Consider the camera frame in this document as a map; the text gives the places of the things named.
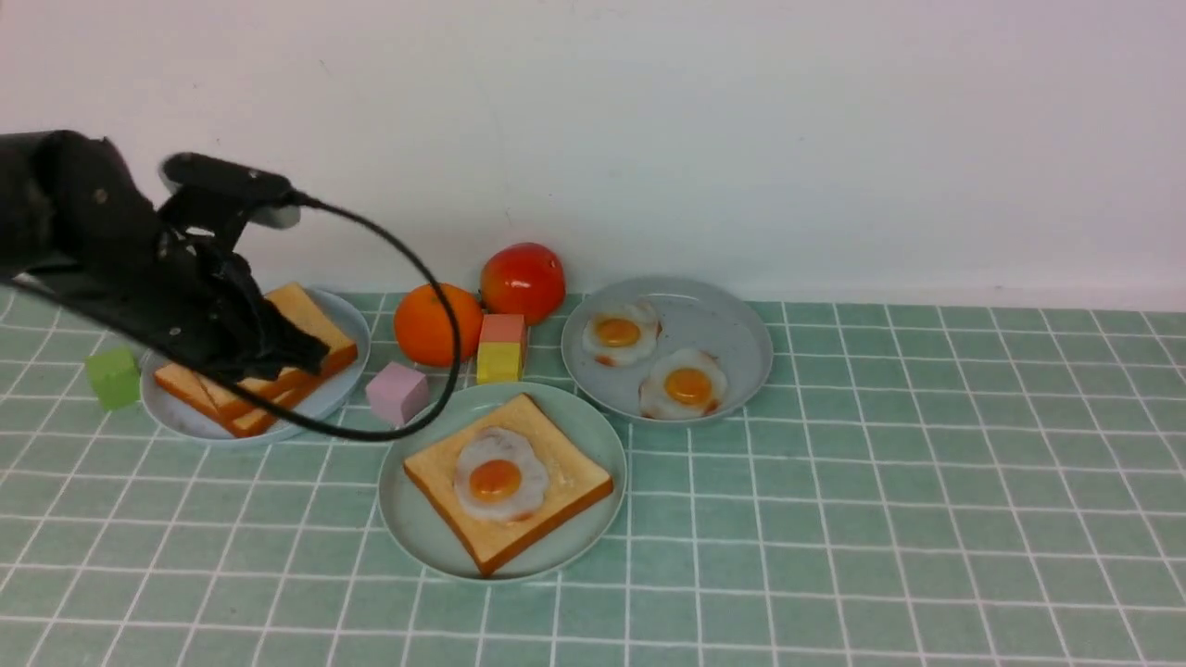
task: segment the toy block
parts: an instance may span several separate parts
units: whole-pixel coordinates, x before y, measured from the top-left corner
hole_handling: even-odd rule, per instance
[[[522,380],[525,351],[518,343],[479,343],[478,385]]]
[[[403,426],[428,407],[428,377],[423,373],[389,363],[366,385],[371,412],[395,426]]]
[[[128,348],[87,357],[87,380],[103,409],[120,409],[140,400],[140,370]]]
[[[518,343],[527,349],[527,323],[522,315],[487,315],[482,318],[478,343]]]

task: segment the gray plate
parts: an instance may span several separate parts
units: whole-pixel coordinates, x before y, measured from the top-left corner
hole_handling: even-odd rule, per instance
[[[663,323],[655,354],[626,368],[608,368],[595,362],[581,347],[581,333],[589,318],[600,310],[639,298],[651,301]],[[697,348],[720,361],[729,382],[720,409],[697,419],[642,417],[638,386],[655,360],[680,348]],[[770,331],[753,309],[712,285],[665,277],[635,278],[582,300],[565,323],[560,351],[576,386],[594,401],[638,421],[683,426],[719,419],[741,407],[766,382],[774,362]]]
[[[358,358],[353,363],[318,387],[294,408],[295,412],[305,417],[324,419],[346,402],[350,392],[363,376],[363,368],[366,367],[366,358],[370,356],[370,325],[366,324],[366,319],[358,312],[358,309],[342,297],[320,290],[306,288],[306,291],[313,303],[321,309],[321,312],[358,345]],[[157,385],[152,374],[166,363],[168,360],[155,352],[145,355],[140,362],[140,396],[144,399],[148,414],[158,424],[179,436],[216,447],[250,447],[279,443],[304,431],[295,424],[278,420],[272,425],[272,428],[259,436],[236,438]]]
[[[403,459],[466,427],[518,394],[531,396],[576,449],[610,472],[613,493],[528,547],[493,577],[483,579],[461,541],[403,471]],[[516,582],[563,567],[588,551],[621,509],[626,481],[626,453],[621,449],[621,439],[597,408],[574,394],[547,385],[499,382],[458,392],[435,421],[391,445],[378,479],[378,507],[396,544],[422,565],[458,579]]]

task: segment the white wall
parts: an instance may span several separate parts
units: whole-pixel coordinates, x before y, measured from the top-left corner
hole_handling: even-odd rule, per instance
[[[7,0],[0,128],[107,134],[157,201],[174,151],[280,171],[459,282],[533,239],[576,288],[1186,307],[1184,34],[1182,0]],[[317,215],[241,249],[420,281]]]

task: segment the tomato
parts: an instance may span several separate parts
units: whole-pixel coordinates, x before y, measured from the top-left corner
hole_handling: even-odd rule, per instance
[[[538,243],[516,243],[482,268],[482,300],[493,313],[522,315],[538,324],[565,300],[565,267]]]

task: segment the bread slice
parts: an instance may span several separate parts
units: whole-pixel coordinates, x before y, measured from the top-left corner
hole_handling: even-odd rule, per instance
[[[176,399],[200,412],[236,438],[250,438],[253,436],[259,436],[268,428],[272,428],[272,425],[279,419],[276,415],[266,409],[255,408],[238,419],[223,421],[218,411],[215,409],[215,404],[210,400],[209,394],[206,394],[206,390],[203,388],[202,381],[198,379],[197,374],[187,368],[177,367],[173,370],[157,375],[155,380],[162,389],[172,394]],[[324,377],[315,379],[314,381],[306,382],[300,387],[288,389],[283,394],[273,399],[273,402],[281,407],[292,409],[307,399],[310,394],[315,392],[324,381]]]
[[[299,329],[315,336],[330,347],[330,354],[321,362],[321,377],[336,375],[358,358],[358,345],[321,312],[321,309],[313,303],[313,299],[299,284],[289,282],[274,290],[268,293],[267,299],[275,304],[276,309]],[[178,369],[185,370],[177,364],[161,367],[157,371],[157,382],[164,387],[161,377],[165,377],[164,382],[168,382],[168,377],[174,376]],[[240,382],[238,386],[257,396],[275,401],[281,394],[304,386],[311,380],[314,380],[314,376],[304,370],[286,368],[280,371],[275,380],[249,377]],[[256,409],[254,405],[223,389],[209,379],[199,376],[198,381],[217,411],[218,419],[216,421],[219,424],[232,423]]]
[[[548,471],[548,489],[538,512],[515,522],[470,516],[453,493],[453,472],[461,450],[489,426],[515,431],[531,444]],[[613,477],[586,457],[527,394],[519,394],[457,433],[409,456],[403,470],[448,523],[484,578],[566,521],[613,493]]]

